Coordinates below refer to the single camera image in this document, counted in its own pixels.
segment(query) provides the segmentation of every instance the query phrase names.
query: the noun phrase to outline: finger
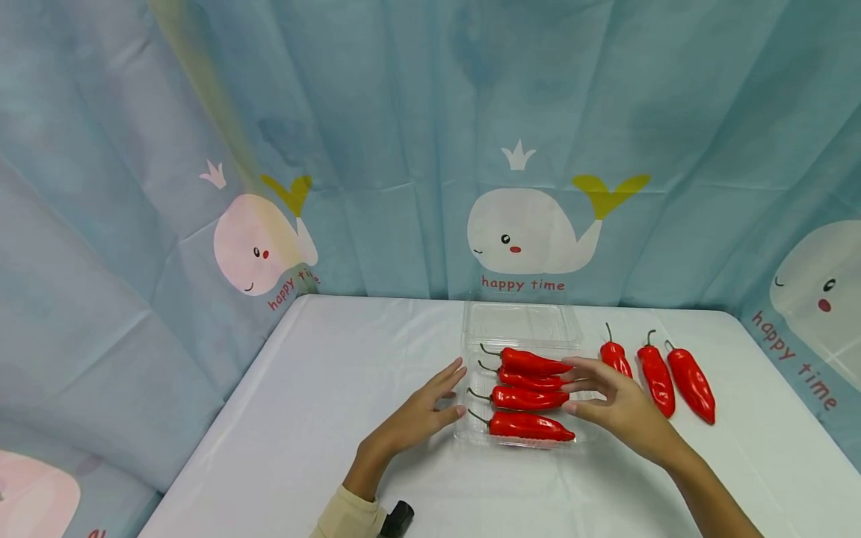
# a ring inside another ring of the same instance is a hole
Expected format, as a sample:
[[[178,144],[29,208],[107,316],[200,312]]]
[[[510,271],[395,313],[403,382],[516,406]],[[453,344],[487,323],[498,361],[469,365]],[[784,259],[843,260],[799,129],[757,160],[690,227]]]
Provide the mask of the finger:
[[[447,367],[445,367],[442,372],[431,377],[430,380],[424,384],[424,386],[438,385],[442,380],[447,379],[454,372],[456,372],[457,369],[460,368],[462,364],[463,364],[463,357],[457,357],[455,359],[455,361],[452,362],[451,364],[449,364]]]
[[[582,393],[584,391],[595,391],[597,393],[602,393],[604,396],[607,396],[610,391],[609,388],[598,380],[576,380],[574,383],[567,383],[563,385],[561,391],[564,393]]]
[[[604,426],[610,415],[610,407],[607,401],[602,399],[571,400],[562,404],[562,410],[598,426]]]
[[[448,379],[441,381],[438,385],[432,388],[433,393],[431,396],[434,401],[440,399],[444,394],[450,393],[453,388],[457,386],[458,383],[461,382],[463,376],[467,374],[466,368],[460,368],[455,371]]]
[[[584,358],[584,357],[570,356],[570,357],[565,357],[564,359],[562,359],[562,362],[568,364],[567,361],[569,359],[582,359],[582,358]],[[577,380],[581,377],[585,377],[585,376],[582,374],[582,372],[578,374],[577,368],[571,368],[570,370],[568,370],[564,374],[561,374],[559,377],[563,381],[565,381],[566,383],[570,383],[571,381],[575,381],[575,380]]]
[[[466,414],[467,408],[463,405],[452,405],[451,407],[434,413],[437,420],[437,431],[445,428],[449,424],[454,424]]]
[[[629,380],[627,375],[618,373],[598,359],[566,357],[562,359],[562,362],[573,368],[575,379],[578,377],[598,379],[612,387],[618,387]]]

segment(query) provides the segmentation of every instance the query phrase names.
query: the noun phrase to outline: clear plastic container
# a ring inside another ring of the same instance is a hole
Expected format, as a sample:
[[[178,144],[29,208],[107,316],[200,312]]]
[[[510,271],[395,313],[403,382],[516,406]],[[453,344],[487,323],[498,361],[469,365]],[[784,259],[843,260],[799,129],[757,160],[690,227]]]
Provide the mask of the clear plastic container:
[[[488,355],[479,344],[492,353],[503,348],[523,349],[548,359],[577,355],[583,335],[580,332],[573,306],[522,305],[516,303],[467,302],[463,313],[462,354],[468,366],[465,383],[458,391],[458,403],[490,420],[497,411],[491,403],[467,393],[467,387],[482,396],[490,396],[499,385],[494,372],[482,368],[499,368],[499,357]],[[595,393],[577,393],[572,399],[596,398]],[[467,414],[457,421],[455,437],[463,441],[485,445],[508,445],[527,448],[575,449],[598,434],[594,425],[568,415],[562,410],[536,411],[547,418],[562,423],[574,432],[576,438],[570,442],[523,439],[519,437],[492,436],[487,425]]]

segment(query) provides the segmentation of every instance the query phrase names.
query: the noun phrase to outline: whale cartoon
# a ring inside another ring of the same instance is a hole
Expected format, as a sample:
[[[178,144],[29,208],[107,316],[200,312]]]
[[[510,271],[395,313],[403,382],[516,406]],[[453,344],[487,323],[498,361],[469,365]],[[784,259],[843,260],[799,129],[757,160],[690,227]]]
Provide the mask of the whale cartoon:
[[[537,189],[495,189],[469,212],[467,240],[481,265],[508,275],[558,275],[583,269],[595,255],[604,218],[649,182],[635,176],[610,192],[596,176],[573,184],[592,202],[595,221],[580,237],[552,196]]]
[[[226,185],[221,164],[209,164],[201,177],[219,189]],[[301,209],[311,190],[311,177],[302,176],[285,189],[270,176],[261,176],[296,216],[296,228],[271,201],[258,195],[240,195],[215,227],[213,247],[221,273],[234,288],[246,295],[269,292],[281,276],[299,265],[316,265],[317,247],[301,218]]]
[[[80,499],[70,474],[0,450],[0,536],[61,538]]]
[[[861,220],[813,230],[777,268],[769,295],[790,330],[861,390]]]

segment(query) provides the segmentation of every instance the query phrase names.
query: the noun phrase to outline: red chili pepper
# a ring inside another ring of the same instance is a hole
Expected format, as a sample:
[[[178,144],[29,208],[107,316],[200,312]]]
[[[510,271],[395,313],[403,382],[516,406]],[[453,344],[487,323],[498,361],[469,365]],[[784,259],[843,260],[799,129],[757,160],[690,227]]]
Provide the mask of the red chili pepper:
[[[530,391],[536,391],[537,393],[555,393],[562,389],[562,385],[565,385],[565,381],[556,375],[523,375],[509,372],[506,367],[494,370],[481,364],[481,361],[479,361],[479,366],[485,370],[495,372],[499,376],[500,383],[519,386],[520,388],[528,388]]]
[[[616,371],[627,375],[634,379],[631,374],[631,365],[628,364],[628,359],[625,358],[625,348],[621,344],[613,342],[613,333],[610,331],[610,324],[607,325],[607,334],[610,335],[610,341],[601,346],[601,362],[608,366],[612,366]]]
[[[475,398],[486,399],[502,409],[513,411],[538,411],[540,409],[555,409],[569,400],[568,393],[537,393],[518,386],[497,386],[488,396],[481,396],[468,388],[467,392]]]
[[[669,340],[666,344],[672,349],[667,354],[666,361],[670,363],[672,377],[676,380],[676,386],[682,398],[702,420],[714,424],[715,395],[711,393],[711,387],[703,371],[690,351],[674,347]]]
[[[571,369],[570,366],[559,362],[551,361],[540,357],[529,351],[521,351],[520,349],[504,348],[502,353],[491,353],[485,349],[484,344],[480,343],[481,350],[488,355],[502,357],[502,366],[510,372],[518,372],[528,375],[557,375],[564,374]]]
[[[672,389],[670,371],[666,369],[664,359],[660,356],[660,349],[652,345],[653,332],[657,331],[648,332],[646,345],[637,351],[637,356],[640,357],[640,366],[646,377],[649,392],[652,393],[654,404],[665,417],[669,418],[676,412],[676,392]]]
[[[471,410],[469,414],[478,418],[490,430],[492,436],[522,437],[523,439],[548,439],[550,441],[573,441],[574,433],[552,418],[529,413],[506,413],[496,411],[493,418],[485,420]]]

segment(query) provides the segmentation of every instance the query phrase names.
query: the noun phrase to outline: beige sleeve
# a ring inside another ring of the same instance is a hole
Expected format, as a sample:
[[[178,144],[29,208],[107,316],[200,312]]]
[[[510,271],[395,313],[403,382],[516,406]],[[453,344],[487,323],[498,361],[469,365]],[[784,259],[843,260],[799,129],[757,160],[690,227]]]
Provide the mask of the beige sleeve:
[[[376,502],[369,503],[340,485],[311,538],[376,538],[386,515]]]

